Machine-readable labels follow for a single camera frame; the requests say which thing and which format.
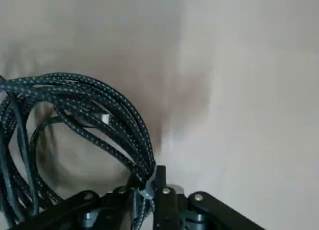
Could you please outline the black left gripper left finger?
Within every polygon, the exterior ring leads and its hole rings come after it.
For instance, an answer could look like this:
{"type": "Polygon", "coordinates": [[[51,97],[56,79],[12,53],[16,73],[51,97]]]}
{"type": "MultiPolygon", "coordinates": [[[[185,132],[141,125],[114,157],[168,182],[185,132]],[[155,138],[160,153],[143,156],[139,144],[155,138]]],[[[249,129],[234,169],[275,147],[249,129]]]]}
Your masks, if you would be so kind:
{"type": "Polygon", "coordinates": [[[15,226],[16,230],[122,230],[136,206],[138,181],[130,176],[124,186],[99,196],[81,191],[15,226]]]}

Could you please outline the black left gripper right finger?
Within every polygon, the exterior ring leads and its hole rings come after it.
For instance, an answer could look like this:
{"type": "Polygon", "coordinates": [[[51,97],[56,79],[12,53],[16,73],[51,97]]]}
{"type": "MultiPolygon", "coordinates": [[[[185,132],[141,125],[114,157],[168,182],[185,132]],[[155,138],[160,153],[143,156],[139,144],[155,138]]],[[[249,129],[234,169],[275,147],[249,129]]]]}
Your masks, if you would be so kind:
{"type": "Polygon", "coordinates": [[[263,228],[207,192],[188,197],[166,183],[166,167],[157,166],[153,183],[155,230],[262,230],[263,228]]]}

